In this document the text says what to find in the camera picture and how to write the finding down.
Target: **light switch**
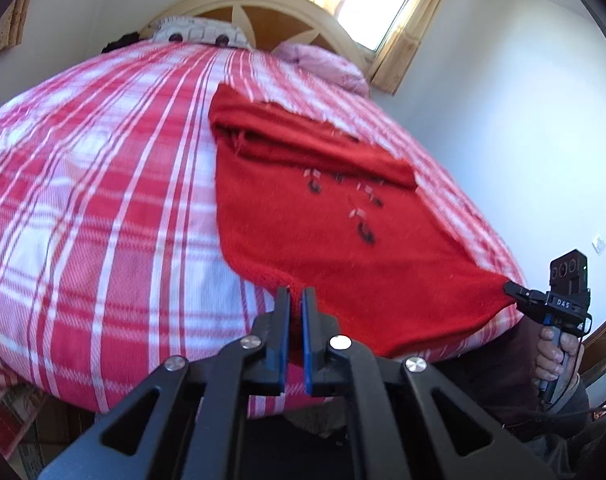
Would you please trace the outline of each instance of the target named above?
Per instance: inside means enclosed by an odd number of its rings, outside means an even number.
[[[596,254],[601,254],[605,250],[605,240],[601,235],[596,235],[596,237],[592,240],[592,247],[596,251]]]

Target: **white pillow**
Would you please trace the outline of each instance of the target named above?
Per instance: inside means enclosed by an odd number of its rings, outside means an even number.
[[[245,34],[237,25],[219,20],[169,16],[153,23],[152,27],[156,29],[151,38],[152,41],[187,41],[234,48],[252,48],[247,42]]]

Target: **bed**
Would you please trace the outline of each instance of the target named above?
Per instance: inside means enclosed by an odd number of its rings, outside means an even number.
[[[235,23],[256,50],[142,41],[0,108],[0,388],[26,380],[106,412],[169,355],[213,355],[273,308],[219,246],[207,116],[220,82],[405,158],[421,199],[476,264],[524,283],[500,237],[402,127],[370,99],[269,54],[288,40],[365,68],[323,9],[307,0],[184,0],[151,23],[176,15]],[[461,354],[519,319],[509,306],[470,337],[420,354]],[[251,415],[308,403],[302,378],[290,366],[286,393],[254,397]]]

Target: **silver screw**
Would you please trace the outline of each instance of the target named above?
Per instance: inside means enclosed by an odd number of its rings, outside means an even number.
[[[330,346],[334,350],[347,350],[352,346],[352,340],[346,335],[335,335],[330,339]]]
[[[176,372],[185,366],[185,359],[180,355],[168,357],[163,363],[168,372]]]
[[[425,362],[425,359],[420,357],[410,357],[405,361],[405,368],[410,370],[413,374],[419,374],[427,368],[427,363]]]
[[[241,346],[246,350],[253,350],[254,348],[259,348],[261,346],[261,338],[256,335],[246,335],[241,338]]]

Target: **curved headboard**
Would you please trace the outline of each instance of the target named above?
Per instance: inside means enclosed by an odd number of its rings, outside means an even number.
[[[321,46],[365,70],[365,59],[349,34],[325,9],[308,0],[183,0],[166,9],[141,30],[167,16],[200,16],[232,22],[247,40],[261,50],[272,50],[282,41]]]

